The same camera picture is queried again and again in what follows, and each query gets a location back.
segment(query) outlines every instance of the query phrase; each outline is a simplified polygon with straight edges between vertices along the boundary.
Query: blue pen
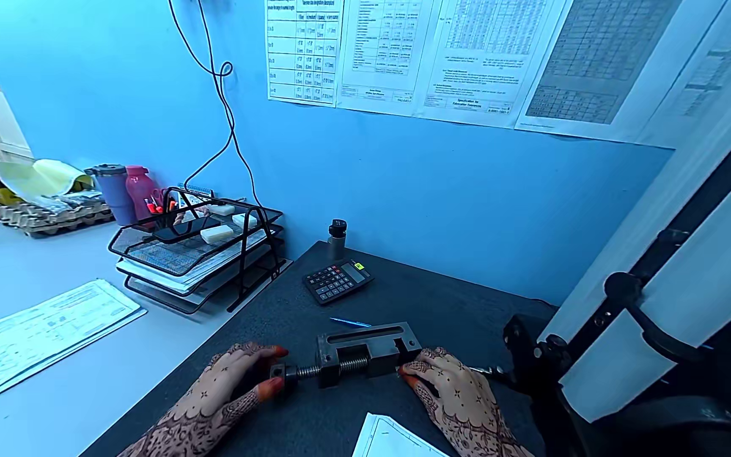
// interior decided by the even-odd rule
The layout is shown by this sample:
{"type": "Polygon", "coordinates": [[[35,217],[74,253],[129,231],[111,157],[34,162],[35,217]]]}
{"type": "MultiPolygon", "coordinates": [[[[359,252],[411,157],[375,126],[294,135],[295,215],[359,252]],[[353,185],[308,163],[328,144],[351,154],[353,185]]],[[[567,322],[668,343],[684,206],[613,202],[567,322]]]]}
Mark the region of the blue pen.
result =
{"type": "Polygon", "coordinates": [[[362,322],[357,322],[356,320],[338,319],[336,317],[330,317],[329,319],[342,322],[343,324],[350,325],[351,327],[371,327],[368,324],[363,324],[362,322]]]}

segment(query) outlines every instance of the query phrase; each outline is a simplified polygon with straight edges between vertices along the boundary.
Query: dark gray desk surface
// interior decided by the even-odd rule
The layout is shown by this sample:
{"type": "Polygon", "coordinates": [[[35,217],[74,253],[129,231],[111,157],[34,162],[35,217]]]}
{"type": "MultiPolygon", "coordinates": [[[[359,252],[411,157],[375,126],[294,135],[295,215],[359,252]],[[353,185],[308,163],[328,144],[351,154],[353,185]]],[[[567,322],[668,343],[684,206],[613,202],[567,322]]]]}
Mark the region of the dark gray desk surface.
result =
{"type": "MultiPolygon", "coordinates": [[[[320,307],[301,282],[303,275],[331,264],[327,244],[315,243],[82,455],[111,457],[137,441],[197,379],[210,357],[235,342],[279,344],[290,350],[288,363],[309,365],[314,363],[317,335],[346,329],[329,317],[372,325],[406,320],[425,347],[446,347],[468,365],[499,363],[511,369],[512,357],[501,337],[509,318],[515,313],[549,318],[554,313],[538,301],[347,251],[375,276],[371,284],[320,307]]],[[[517,438],[543,456],[543,440],[534,427],[528,397],[495,383],[492,389],[517,438]]],[[[330,389],[319,389],[314,380],[303,381],[286,402],[269,402],[246,416],[210,455],[350,456],[366,412],[391,416],[444,453],[457,456],[397,375],[347,377],[330,389]]]]}

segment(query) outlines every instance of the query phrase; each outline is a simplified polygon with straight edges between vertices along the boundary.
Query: calculator display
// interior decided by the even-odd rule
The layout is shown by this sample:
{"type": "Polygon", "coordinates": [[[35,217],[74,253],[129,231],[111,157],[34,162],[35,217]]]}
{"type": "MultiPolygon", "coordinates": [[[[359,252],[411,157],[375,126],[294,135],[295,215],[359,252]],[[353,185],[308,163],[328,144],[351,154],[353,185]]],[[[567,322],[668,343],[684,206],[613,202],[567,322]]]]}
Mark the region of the calculator display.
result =
{"type": "Polygon", "coordinates": [[[346,262],[345,264],[343,264],[342,268],[343,268],[343,271],[345,271],[348,275],[350,275],[352,277],[354,282],[361,282],[362,280],[365,279],[365,277],[363,277],[363,275],[360,275],[360,272],[357,271],[356,269],[354,269],[354,267],[352,267],[352,265],[349,262],[346,262]]]}

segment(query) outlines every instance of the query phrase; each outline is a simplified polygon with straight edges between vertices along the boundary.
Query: blue wall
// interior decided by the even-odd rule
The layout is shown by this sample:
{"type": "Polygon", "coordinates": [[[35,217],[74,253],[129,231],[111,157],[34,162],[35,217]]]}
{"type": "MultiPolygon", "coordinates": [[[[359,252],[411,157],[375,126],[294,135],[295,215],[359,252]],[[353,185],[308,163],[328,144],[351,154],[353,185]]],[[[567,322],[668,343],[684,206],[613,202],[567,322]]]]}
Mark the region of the blue wall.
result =
{"type": "MultiPolygon", "coordinates": [[[[286,213],[293,258],[340,217],[356,249],[559,304],[671,154],[269,102],[263,5],[203,1],[236,66],[242,151],[261,201],[286,213]]],[[[197,4],[175,6],[206,60],[197,4]]],[[[79,168],[141,163],[175,184],[228,134],[166,0],[0,3],[0,82],[36,157],[79,168]]],[[[192,184],[250,195],[232,152],[192,184]]]]}

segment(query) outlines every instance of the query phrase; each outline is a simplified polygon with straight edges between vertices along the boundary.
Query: pink water bottle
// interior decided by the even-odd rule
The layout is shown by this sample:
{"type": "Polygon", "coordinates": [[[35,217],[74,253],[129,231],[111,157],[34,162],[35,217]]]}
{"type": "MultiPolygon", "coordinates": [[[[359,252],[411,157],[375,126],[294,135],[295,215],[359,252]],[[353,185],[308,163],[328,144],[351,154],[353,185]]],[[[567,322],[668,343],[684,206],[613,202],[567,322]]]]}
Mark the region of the pink water bottle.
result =
{"type": "Polygon", "coordinates": [[[151,178],[146,174],[148,170],[140,165],[127,165],[126,172],[128,174],[128,178],[126,178],[126,190],[132,196],[134,212],[137,213],[137,219],[142,220],[151,217],[146,200],[151,201],[151,194],[157,189],[157,184],[151,181],[151,178]]]}

